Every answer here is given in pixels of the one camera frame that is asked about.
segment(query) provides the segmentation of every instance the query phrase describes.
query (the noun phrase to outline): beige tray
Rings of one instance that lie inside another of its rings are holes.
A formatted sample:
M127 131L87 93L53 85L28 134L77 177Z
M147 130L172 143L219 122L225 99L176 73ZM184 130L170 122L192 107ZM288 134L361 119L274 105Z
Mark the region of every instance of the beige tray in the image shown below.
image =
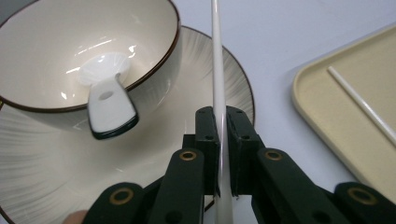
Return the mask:
M333 66L396 130L396 27L309 64L293 83L293 102L363 184L396 203L396 147L328 73Z

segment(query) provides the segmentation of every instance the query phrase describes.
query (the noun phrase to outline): spoon handle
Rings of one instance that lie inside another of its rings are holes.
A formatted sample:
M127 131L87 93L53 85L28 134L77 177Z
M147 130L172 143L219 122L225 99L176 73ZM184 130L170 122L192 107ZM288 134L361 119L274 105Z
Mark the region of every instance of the spoon handle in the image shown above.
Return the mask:
M132 129L139 118L118 76L106 78L91 86L88 113L92 134L106 139Z

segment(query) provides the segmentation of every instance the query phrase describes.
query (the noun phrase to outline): screw hole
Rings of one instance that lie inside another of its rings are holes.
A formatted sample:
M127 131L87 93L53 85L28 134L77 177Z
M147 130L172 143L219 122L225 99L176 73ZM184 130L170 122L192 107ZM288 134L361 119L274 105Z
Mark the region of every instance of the screw hole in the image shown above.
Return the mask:
M365 189L350 188L347 190L348 195L355 201L366 205L378 203L376 197Z
M330 216L322 211L315 211L312 214L312 217L318 223L332 223L332 219L330 218Z
M131 189L117 189L110 195L110 203L114 205L122 205L131 201L133 197L134 192Z
M177 224L183 219L183 215L179 211L168 212L165 216L166 223Z

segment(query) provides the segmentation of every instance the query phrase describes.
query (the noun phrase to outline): white table surface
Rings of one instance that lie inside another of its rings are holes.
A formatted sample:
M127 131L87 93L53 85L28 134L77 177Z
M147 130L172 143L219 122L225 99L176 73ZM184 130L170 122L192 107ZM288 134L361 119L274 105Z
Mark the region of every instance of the white table surface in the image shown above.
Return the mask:
M0 21L32 0L0 0ZM181 23L211 35L210 1L175 0ZM315 184L333 191L353 175L294 109L291 84L305 64L395 24L395 0L220 0L223 45L253 89L256 131L289 153ZM257 223L250 198L235 199L234 223ZM214 223L214 210L205 224Z

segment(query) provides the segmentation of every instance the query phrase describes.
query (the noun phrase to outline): saucer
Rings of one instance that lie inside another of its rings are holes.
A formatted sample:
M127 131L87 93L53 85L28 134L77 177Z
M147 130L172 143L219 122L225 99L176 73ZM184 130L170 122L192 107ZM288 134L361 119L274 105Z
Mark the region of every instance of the saucer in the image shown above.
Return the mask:
M185 133L195 133L195 111L213 105L210 37L182 28L182 62L175 87L131 131L106 141L91 133L46 126L0 106L0 204L10 223L62 223L89 209L103 190L120 182L142 187L163 176ZM223 49L227 105L254 121L248 78Z

